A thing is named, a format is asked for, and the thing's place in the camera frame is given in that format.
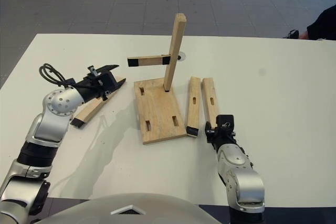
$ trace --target wooden block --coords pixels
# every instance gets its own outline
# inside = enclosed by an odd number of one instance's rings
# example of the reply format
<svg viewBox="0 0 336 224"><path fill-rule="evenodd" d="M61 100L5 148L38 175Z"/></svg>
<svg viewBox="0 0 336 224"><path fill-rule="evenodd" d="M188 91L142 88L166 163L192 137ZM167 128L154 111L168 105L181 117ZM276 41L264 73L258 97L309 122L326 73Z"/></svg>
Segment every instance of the wooden block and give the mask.
<svg viewBox="0 0 336 224"><path fill-rule="evenodd" d="M170 62L170 55L127 57L127 61L129 67L168 65Z"/></svg>
<svg viewBox="0 0 336 224"><path fill-rule="evenodd" d="M121 77L115 77L116 81L119 82L123 80L124 78ZM103 101L102 98L98 99L93 99L89 101L85 108L82 109L76 116L75 118L71 121L71 125L73 125L76 128L81 128L84 124L88 123L94 115L98 113L98 111L108 102L111 100L111 98L117 93L119 90L115 90L115 92L112 92L109 94L107 97L108 99Z"/></svg>
<svg viewBox="0 0 336 224"><path fill-rule="evenodd" d="M174 71L177 63L177 58L180 52L186 22L187 19L185 18L183 13L177 13L175 15L172 40L170 41L170 48L169 48L169 54L171 58L169 65L167 65L166 67L166 73L164 75L164 82L163 82L163 86L166 91L169 91L170 87L172 86Z"/></svg>
<svg viewBox="0 0 336 224"><path fill-rule="evenodd" d="M202 83L205 95L207 120L210 122L211 128L214 129L216 127L216 117L219 114L214 80L213 78L204 78Z"/></svg>
<svg viewBox="0 0 336 224"><path fill-rule="evenodd" d="M186 135L174 91L165 92L163 80L134 83L143 144Z"/></svg>
<svg viewBox="0 0 336 224"><path fill-rule="evenodd" d="M199 128L199 107L201 94L201 80L200 78L191 76L189 83L189 105L188 105L188 119L187 119L187 134L189 136L197 137Z"/></svg>

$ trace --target black cable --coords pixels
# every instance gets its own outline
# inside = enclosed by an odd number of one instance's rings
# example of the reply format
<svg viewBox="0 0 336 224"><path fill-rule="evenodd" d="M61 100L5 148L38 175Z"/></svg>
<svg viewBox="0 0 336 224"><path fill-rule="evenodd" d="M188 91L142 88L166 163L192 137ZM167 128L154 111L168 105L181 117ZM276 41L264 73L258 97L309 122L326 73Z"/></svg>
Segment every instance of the black cable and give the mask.
<svg viewBox="0 0 336 224"><path fill-rule="evenodd" d="M64 78L64 76L57 71L52 65L48 64L48 63L44 63L43 66L41 66L39 68L39 73L40 75L48 82L52 83L52 84L56 84L57 86L61 87L64 86L64 88L67 88L69 86L72 86L74 88L87 88L87 89L95 89L98 90L97 87L95 86L83 86L83 85L78 85L76 83L69 83L66 81L66 79ZM53 73L57 78L55 79L53 76L51 76L48 71L50 73Z"/></svg>

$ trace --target white table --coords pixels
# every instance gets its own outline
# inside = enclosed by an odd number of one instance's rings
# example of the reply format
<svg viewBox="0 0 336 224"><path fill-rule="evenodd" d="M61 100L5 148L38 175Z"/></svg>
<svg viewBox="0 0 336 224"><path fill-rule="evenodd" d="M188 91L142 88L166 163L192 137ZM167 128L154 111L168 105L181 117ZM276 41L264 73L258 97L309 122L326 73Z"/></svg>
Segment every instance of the white table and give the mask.
<svg viewBox="0 0 336 224"><path fill-rule="evenodd" d="M170 36L37 35L0 90L0 181L42 99L57 87L39 76L48 62L81 80L94 65L119 64L127 83L82 130L69 131L48 178L51 197L149 192L226 205L215 151L197 139L142 145L133 82L164 66L129 68L127 56L164 54ZM336 206L336 43L185 36L173 87L186 116L190 76L213 77L221 113L235 116L239 143L262 176L270 207ZM200 111L203 128L204 110Z"/></svg>

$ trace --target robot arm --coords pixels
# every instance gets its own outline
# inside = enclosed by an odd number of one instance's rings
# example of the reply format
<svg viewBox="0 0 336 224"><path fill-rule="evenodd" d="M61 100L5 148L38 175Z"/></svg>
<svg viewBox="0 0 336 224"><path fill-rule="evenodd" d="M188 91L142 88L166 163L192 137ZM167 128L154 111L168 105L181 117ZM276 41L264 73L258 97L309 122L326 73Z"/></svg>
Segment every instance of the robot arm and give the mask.
<svg viewBox="0 0 336 224"><path fill-rule="evenodd" d="M218 115L217 127L207 122L205 132L208 143L217 152L218 174L226 186L231 224L265 223L265 190L253 164L234 140L233 115Z"/></svg>
<svg viewBox="0 0 336 224"><path fill-rule="evenodd" d="M33 121L17 159L13 160L0 187L0 223L25 223L28 215L38 214L48 195L50 174L58 147L68 130L69 121L78 106L107 95L120 88L125 79L116 82L110 70L117 65L104 66L78 83L65 78L51 65L40 68L41 75L53 84L64 86L43 99L43 112ZM52 77L47 70L56 75Z"/></svg>

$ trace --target wooden stand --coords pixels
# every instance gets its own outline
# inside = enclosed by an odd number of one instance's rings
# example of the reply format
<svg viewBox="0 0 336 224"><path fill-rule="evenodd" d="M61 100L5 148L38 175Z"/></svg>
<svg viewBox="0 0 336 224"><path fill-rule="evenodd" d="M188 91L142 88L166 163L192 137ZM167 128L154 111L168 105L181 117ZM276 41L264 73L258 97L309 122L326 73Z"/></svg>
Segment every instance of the wooden stand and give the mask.
<svg viewBox="0 0 336 224"><path fill-rule="evenodd" d="M128 58L130 67L167 65L164 78L134 83L143 144L186 136L179 105L171 87L185 23L184 14L175 15L168 55Z"/></svg>

